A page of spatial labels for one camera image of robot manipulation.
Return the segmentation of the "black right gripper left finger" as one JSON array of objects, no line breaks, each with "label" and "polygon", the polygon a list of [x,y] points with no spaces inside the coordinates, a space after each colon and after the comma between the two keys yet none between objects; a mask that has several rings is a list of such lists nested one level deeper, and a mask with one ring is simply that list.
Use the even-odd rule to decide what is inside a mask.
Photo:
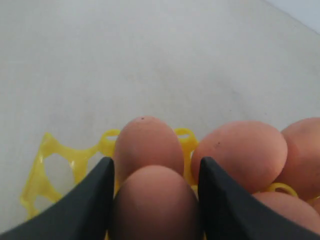
[{"label": "black right gripper left finger", "polygon": [[103,240],[114,195],[115,169],[103,157],[67,195],[0,235],[2,240]]}]

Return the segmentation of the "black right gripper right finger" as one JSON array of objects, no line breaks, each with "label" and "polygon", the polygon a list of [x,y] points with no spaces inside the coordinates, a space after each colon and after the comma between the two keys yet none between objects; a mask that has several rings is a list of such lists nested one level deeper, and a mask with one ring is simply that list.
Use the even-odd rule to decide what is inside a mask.
[{"label": "black right gripper right finger", "polygon": [[200,161],[198,200],[208,240],[318,240],[319,234],[262,204],[211,157]]}]

